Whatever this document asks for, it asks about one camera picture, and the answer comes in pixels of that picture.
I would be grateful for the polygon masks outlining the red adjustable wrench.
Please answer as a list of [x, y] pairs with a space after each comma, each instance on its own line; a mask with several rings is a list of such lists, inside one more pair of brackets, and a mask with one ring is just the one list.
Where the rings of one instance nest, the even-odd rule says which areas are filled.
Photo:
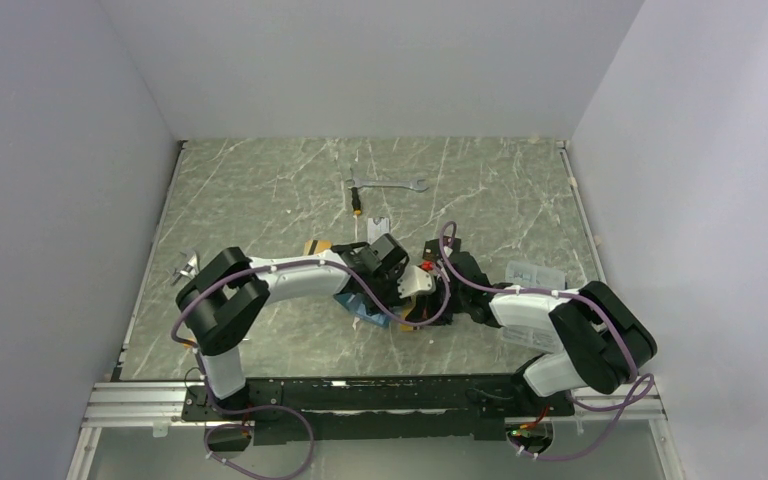
[[169, 280], [171, 285], [176, 285], [184, 278], [194, 279], [200, 272], [199, 254], [195, 249], [186, 249], [180, 254], [183, 256], [184, 262], [171, 270]]

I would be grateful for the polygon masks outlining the silver open-end wrench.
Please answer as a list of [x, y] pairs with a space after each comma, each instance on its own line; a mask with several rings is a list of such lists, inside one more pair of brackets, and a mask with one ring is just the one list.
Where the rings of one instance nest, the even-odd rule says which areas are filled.
[[425, 179], [414, 180], [382, 180], [382, 179], [362, 179], [352, 178], [346, 181], [349, 188], [402, 188], [415, 192], [424, 192], [428, 189]]

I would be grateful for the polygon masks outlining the silver credit card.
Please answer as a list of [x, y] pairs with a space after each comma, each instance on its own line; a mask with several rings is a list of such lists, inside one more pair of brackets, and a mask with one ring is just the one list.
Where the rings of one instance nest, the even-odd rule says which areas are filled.
[[391, 222], [387, 217], [370, 217], [367, 219], [367, 242], [373, 244], [385, 234], [391, 232]]

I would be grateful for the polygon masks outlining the aluminium frame rail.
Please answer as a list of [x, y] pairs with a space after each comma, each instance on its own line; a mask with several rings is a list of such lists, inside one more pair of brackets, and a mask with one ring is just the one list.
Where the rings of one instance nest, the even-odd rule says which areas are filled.
[[356, 378], [253, 378], [245, 402], [222, 408], [201, 380], [116, 381], [93, 387], [67, 476], [86, 479], [105, 428], [142, 428], [163, 436], [172, 427], [243, 423], [264, 445], [290, 438], [293, 411], [317, 440], [347, 440], [368, 423], [377, 437], [419, 438], [425, 428], [443, 436], [496, 440], [506, 428], [522, 432], [552, 422], [645, 420], [668, 479], [685, 476], [660, 394], [653, 383], [623, 384], [612, 394], [590, 388], [539, 397], [503, 374]]

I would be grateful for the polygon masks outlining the clear plastic screw box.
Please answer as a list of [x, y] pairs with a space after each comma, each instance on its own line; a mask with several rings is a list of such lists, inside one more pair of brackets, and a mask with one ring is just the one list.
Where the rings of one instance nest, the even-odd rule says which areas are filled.
[[[566, 289], [566, 274], [560, 270], [538, 266], [524, 261], [509, 261], [505, 281], [521, 287]], [[552, 354], [562, 350], [557, 335], [547, 326], [535, 323], [526, 326], [503, 327], [501, 338], [509, 343]]]

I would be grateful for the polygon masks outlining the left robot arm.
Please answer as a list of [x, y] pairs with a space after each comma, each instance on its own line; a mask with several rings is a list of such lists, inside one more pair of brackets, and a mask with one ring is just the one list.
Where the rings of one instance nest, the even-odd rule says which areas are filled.
[[284, 300], [363, 294], [372, 311], [392, 311], [436, 289], [430, 273], [412, 265], [390, 234], [373, 243], [333, 245], [304, 256], [249, 257], [238, 247], [222, 250], [176, 295], [191, 346], [207, 377], [208, 407], [224, 420], [247, 406], [248, 385], [239, 354], [260, 311]]

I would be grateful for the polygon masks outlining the black credit card stack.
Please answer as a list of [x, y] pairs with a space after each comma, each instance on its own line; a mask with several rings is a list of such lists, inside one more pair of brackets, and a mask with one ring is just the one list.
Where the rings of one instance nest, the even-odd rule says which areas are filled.
[[432, 239], [425, 242], [421, 258], [423, 262], [438, 262], [441, 259], [441, 251], [447, 256], [461, 250], [462, 239], [458, 237], [444, 236], [442, 242]]

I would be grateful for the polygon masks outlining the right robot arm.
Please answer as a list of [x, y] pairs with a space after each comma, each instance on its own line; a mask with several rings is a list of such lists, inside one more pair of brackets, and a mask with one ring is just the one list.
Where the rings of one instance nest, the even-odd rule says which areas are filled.
[[537, 351], [512, 379], [511, 401], [524, 415], [560, 392], [589, 387], [611, 394], [658, 352], [653, 335], [604, 282], [567, 290], [493, 284], [466, 251], [445, 248], [439, 262], [449, 313], [520, 334]]

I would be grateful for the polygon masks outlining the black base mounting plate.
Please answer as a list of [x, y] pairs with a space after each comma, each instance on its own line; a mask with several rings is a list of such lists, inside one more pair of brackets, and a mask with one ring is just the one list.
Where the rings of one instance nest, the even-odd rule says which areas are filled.
[[187, 423], [244, 420], [257, 446], [317, 440], [470, 437], [503, 440], [520, 423], [550, 424], [575, 408], [565, 393], [535, 397], [510, 374], [251, 378], [248, 398], [210, 406], [185, 388]]

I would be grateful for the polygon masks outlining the blue leather card holder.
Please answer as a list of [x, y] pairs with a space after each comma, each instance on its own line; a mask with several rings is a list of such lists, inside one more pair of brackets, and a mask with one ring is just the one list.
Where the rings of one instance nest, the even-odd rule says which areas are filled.
[[335, 295], [334, 300], [353, 315], [355, 323], [363, 321], [380, 328], [389, 326], [390, 318], [381, 312], [373, 312], [368, 308], [365, 303], [367, 297], [364, 294], [342, 293]]

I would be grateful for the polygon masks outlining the single gold credit card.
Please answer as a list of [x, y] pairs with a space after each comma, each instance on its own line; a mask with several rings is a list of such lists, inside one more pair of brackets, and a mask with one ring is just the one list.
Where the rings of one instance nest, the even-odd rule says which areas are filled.
[[401, 315], [401, 318], [403, 320], [402, 323], [399, 324], [398, 329], [401, 332], [413, 332], [420, 329], [420, 326], [415, 325], [413, 322], [411, 322], [410, 313], [408, 311], [404, 311]]

